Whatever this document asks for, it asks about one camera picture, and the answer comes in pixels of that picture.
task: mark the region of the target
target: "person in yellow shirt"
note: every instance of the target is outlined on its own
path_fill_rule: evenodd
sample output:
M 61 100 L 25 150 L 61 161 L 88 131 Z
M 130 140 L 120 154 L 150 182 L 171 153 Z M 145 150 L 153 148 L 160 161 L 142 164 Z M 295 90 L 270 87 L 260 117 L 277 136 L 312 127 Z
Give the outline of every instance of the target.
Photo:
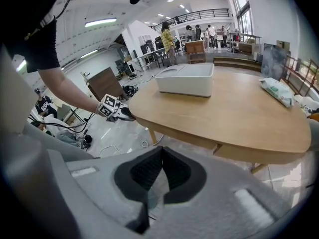
M 165 52 L 168 53 L 170 65 L 177 65 L 174 51 L 174 39 L 170 33 L 168 22 L 163 22 L 160 37 L 163 42 Z

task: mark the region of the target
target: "wet wipes package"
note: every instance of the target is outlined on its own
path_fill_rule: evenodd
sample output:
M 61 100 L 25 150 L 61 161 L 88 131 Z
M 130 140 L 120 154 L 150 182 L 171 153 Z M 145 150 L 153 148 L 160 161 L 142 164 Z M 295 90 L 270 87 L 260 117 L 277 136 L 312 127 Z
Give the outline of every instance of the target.
M 273 78 L 260 80 L 261 87 L 287 108 L 294 105 L 294 94 L 291 89 Z

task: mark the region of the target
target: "person in white shirt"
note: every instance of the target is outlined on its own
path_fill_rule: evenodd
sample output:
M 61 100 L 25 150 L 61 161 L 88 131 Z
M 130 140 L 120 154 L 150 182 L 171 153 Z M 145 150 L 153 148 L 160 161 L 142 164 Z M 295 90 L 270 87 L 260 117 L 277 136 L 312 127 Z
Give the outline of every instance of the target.
M 209 34 L 211 43 L 213 45 L 213 48 L 215 48 L 215 34 L 216 34 L 216 32 L 215 32 L 215 29 L 211 25 L 208 25 L 208 34 Z
M 205 40 L 206 40 L 206 48 L 209 48 L 209 34 L 208 34 L 208 28 L 205 31 L 204 34 Z
M 224 47 L 227 47 L 227 30 L 226 30 L 225 26 L 221 27 L 221 31 L 223 34 Z

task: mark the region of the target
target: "white storage box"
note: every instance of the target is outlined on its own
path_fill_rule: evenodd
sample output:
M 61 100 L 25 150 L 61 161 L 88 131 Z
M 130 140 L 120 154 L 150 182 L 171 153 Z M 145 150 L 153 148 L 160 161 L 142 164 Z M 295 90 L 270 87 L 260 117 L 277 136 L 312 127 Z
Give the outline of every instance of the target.
M 200 97 L 210 97 L 214 64 L 170 66 L 156 75 L 159 91 Z

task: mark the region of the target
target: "white shirt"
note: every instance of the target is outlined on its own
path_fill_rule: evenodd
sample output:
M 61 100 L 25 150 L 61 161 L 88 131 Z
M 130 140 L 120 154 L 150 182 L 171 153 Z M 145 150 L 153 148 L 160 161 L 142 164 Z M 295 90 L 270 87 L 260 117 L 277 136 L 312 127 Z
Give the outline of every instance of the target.
M 212 26 L 208 29 L 208 33 L 210 36 L 215 36 L 216 34 L 215 29 Z
M 67 123 L 60 121 L 53 117 L 53 114 L 48 115 L 47 117 L 43 118 L 44 123 L 56 123 L 62 126 L 70 127 Z M 57 136 L 63 130 L 67 130 L 62 126 L 54 126 L 54 125 L 45 125 L 46 129 L 52 133 L 53 136 Z

